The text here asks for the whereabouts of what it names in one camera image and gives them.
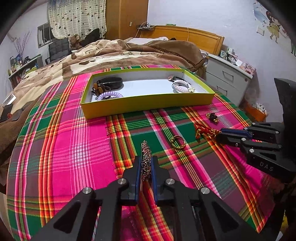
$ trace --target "black phone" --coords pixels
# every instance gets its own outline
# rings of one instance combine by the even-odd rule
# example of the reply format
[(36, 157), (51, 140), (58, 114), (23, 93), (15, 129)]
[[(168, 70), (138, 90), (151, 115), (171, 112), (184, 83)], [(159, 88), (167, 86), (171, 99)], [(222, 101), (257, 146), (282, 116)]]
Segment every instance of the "black phone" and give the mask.
[(8, 105), (4, 106), (3, 112), (0, 117), (0, 123), (8, 120), (8, 114), (11, 112), (12, 106), (13, 106), (13, 104), (8, 104)]

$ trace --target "wooden headboard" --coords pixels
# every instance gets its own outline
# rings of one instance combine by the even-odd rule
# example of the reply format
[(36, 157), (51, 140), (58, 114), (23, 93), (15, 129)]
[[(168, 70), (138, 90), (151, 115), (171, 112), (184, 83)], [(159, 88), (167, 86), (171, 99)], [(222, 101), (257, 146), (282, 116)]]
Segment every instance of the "wooden headboard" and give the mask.
[(210, 32), (177, 26), (156, 26), (154, 30), (140, 30), (140, 38), (176, 38), (177, 40), (190, 41), (198, 48), (211, 54), (220, 55), (224, 37)]

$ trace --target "wall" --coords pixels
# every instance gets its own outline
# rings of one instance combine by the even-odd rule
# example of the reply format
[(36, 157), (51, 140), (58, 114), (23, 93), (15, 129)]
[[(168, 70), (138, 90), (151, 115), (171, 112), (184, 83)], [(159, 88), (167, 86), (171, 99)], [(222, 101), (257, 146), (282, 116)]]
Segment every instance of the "wall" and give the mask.
[(253, 0), (149, 0), (147, 21), (152, 25), (172, 23), (224, 36), (224, 45), (257, 68), (257, 76), (246, 94), (248, 100), (264, 104), (269, 111), (268, 122), (282, 121), (283, 110), (274, 78), (296, 81), (296, 58), (275, 41), (256, 33), (253, 3)]
[[(23, 40), (24, 35), (28, 30), (31, 31), (31, 36), (25, 47), (23, 56), (34, 57), (42, 54), (43, 64), (45, 59), (48, 58), (48, 45), (38, 48), (37, 42), (37, 27), (48, 22), (47, 15), (48, 3), (37, 6), (36, 8), (26, 12), (18, 18), (14, 25), (9, 30), (12, 37), (20, 37)], [(2, 103), (10, 91), (12, 91), (11, 83), (8, 79), (7, 70), (10, 68), (9, 58), (16, 57), (17, 51), (13, 42), (6, 36), (0, 45), (0, 103)]]
[(21, 41), (24, 35), (31, 31), (31, 36), (29, 41), (25, 47), (23, 57), (26, 56), (34, 57), (38, 54), (42, 55), (43, 64), (45, 65), (45, 59), (48, 58), (48, 45), (42, 46), (38, 48), (38, 41), (37, 41), (37, 28), (47, 23), (48, 14), (47, 14), (47, 6), (48, 3), (44, 3), (36, 8), (26, 12), (22, 16), (18, 18), (18, 20), (14, 23), (14, 25), (9, 30), (9, 33), (13, 37), (20, 37)]
[(7, 70), (10, 68), (9, 58), (13, 55), (14, 48), (13, 43), (5, 36), (0, 45), (0, 104), (6, 99), (8, 93), (12, 91)]

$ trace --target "red string keychain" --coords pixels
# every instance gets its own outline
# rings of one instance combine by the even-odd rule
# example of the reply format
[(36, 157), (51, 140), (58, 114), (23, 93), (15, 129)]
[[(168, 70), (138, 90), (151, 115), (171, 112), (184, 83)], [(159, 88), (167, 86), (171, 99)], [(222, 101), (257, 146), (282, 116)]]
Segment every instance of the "red string keychain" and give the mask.
[(203, 125), (201, 125), (201, 124), (199, 124), (197, 122), (194, 123), (194, 127), (195, 127), (195, 138), (196, 138), (196, 140), (199, 140), (200, 134), (208, 134), (211, 137), (215, 138), (216, 135), (218, 133), (220, 133), (220, 131), (218, 131), (218, 130), (215, 130), (215, 129), (210, 128), (210, 127), (203, 126)]

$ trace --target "drawer handle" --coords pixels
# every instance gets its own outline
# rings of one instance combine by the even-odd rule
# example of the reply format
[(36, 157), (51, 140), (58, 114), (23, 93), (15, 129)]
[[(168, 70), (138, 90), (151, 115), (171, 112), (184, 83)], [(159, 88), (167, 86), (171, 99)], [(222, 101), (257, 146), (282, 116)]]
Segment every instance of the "drawer handle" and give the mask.
[[(221, 89), (221, 90), (224, 90), (223, 88), (221, 88), (220, 86), (217, 86), (217, 90), (219, 91), (219, 89)], [(224, 93), (222, 93), (221, 91), (221, 93), (222, 94), (224, 94), (225, 96), (227, 96), (227, 90), (224, 90), (225, 92)]]
[(228, 75), (230, 75), (230, 76), (232, 77), (232, 81), (234, 80), (234, 76), (233, 76), (233, 75), (231, 75), (231, 74), (229, 74), (229, 73), (225, 72), (224, 70), (222, 70), (222, 72), (223, 72), (223, 73), (225, 73), (225, 74), (228, 74)]

